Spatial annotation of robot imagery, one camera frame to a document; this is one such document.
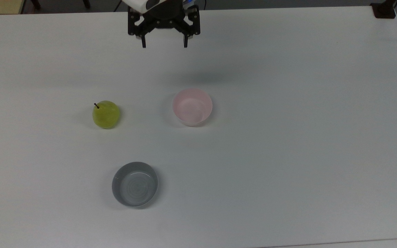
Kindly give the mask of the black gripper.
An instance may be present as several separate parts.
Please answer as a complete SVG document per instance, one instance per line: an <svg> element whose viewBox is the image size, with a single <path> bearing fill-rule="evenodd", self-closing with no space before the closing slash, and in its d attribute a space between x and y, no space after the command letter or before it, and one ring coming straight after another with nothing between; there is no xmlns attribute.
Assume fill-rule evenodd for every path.
<svg viewBox="0 0 397 248"><path fill-rule="evenodd" d="M183 34L185 48L188 47L189 39L201 33L198 5L192 5L184 10L181 0L147 0L143 6L146 10L143 14L128 9L128 34L140 39L143 48L146 48L145 35L155 28L176 29ZM143 22L137 25L142 16ZM183 20L186 18L192 23L187 24Z"/></svg>

